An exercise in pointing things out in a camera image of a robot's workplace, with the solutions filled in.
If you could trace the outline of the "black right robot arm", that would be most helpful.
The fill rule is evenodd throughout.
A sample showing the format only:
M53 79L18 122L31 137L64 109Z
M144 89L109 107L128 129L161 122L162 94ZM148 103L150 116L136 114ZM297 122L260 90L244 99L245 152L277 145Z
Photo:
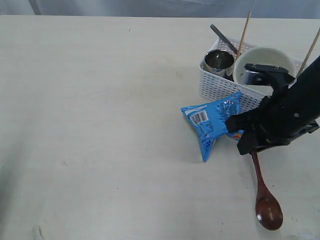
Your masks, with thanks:
M225 125L229 133L243 131L237 143L241 155L287 146L306 133L319 129L320 60L317 58L297 78L288 70L272 65L247 63L247 84L271 86L258 107L230 116Z

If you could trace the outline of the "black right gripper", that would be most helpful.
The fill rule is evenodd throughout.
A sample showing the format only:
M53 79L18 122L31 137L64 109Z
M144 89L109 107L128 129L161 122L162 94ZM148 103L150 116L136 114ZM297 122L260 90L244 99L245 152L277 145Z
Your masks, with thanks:
M316 121L320 116L319 63L309 65L297 78L271 65L248 63L244 69L246 83L269 85L273 92L258 107L225 121L228 133L244 131L237 143L240 155L287 146L320 128Z

